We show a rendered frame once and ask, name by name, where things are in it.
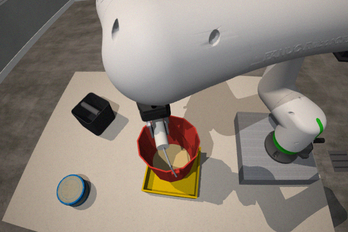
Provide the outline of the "red bucket with metal handle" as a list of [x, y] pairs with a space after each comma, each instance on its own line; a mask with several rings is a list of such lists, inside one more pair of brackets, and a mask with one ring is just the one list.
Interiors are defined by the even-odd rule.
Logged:
[[168, 118], [169, 135], [166, 134], [164, 118], [153, 120], [154, 138], [145, 125], [137, 144], [139, 156], [149, 168], [161, 180], [174, 182], [182, 180], [190, 172], [200, 139], [196, 128], [186, 119], [172, 115]]

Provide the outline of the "yellow rectangular tray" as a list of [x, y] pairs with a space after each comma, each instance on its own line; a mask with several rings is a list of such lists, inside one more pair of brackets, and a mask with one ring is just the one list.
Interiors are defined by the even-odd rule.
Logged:
[[200, 171], [200, 157], [201, 147], [198, 148], [197, 156], [190, 172], [182, 180], [174, 182], [161, 180], [147, 165], [141, 190], [147, 193], [157, 193], [159, 195], [162, 194], [166, 196], [196, 199]]

